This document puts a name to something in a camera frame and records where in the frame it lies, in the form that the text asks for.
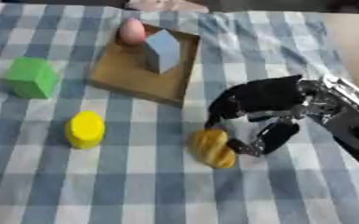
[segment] pink egg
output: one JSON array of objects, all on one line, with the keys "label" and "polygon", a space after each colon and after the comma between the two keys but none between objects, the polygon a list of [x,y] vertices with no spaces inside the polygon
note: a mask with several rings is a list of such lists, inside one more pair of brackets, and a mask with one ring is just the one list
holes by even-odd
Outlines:
[{"label": "pink egg", "polygon": [[125,44],[139,45],[145,39],[145,28],[137,19],[127,18],[121,25],[120,38]]}]

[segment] robotic hand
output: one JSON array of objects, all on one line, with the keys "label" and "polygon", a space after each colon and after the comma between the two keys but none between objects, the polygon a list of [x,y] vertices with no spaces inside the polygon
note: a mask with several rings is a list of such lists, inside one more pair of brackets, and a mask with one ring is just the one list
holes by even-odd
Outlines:
[{"label": "robotic hand", "polygon": [[331,132],[335,141],[359,162],[359,88],[349,81],[331,75],[302,80],[301,75],[294,75],[237,85],[212,102],[205,129],[245,115],[250,122],[278,119],[251,143],[231,137],[226,145],[237,154],[259,157],[273,152],[299,132],[296,121],[308,116]]}]

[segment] green cube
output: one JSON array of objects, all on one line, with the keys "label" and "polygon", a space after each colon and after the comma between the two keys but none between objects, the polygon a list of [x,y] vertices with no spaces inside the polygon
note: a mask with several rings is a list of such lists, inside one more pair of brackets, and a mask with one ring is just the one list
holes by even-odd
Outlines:
[{"label": "green cube", "polygon": [[18,57],[5,75],[13,91],[24,98],[47,99],[58,81],[44,59]]}]

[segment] checkered tablecloth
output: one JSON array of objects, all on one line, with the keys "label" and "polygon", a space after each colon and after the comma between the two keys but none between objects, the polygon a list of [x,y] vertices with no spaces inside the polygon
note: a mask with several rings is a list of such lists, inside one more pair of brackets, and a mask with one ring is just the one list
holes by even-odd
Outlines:
[{"label": "checkered tablecloth", "polygon": [[[182,110],[87,85],[127,17],[201,36]],[[0,224],[359,224],[359,164],[309,121],[282,149],[240,156],[230,169],[212,170],[184,146],[226,87],[288,74],[348,76],[319,14],[0,3],[0,52]],[[10,93],[1,77],[17,56],[49,61],[60,77],[52,99]],[[104,117],[105,138],[71,150],[64,121],[85,109]]]}]

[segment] blue cube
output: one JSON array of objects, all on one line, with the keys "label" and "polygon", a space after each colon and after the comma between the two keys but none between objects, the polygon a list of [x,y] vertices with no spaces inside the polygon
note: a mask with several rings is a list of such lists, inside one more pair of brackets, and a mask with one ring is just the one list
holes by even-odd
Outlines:
[{"label": "blue cube", "polygon": [[154,73],[164,73],[180,62],[180,42],[167,30],[152,34],[144,41],[147,68]]}]

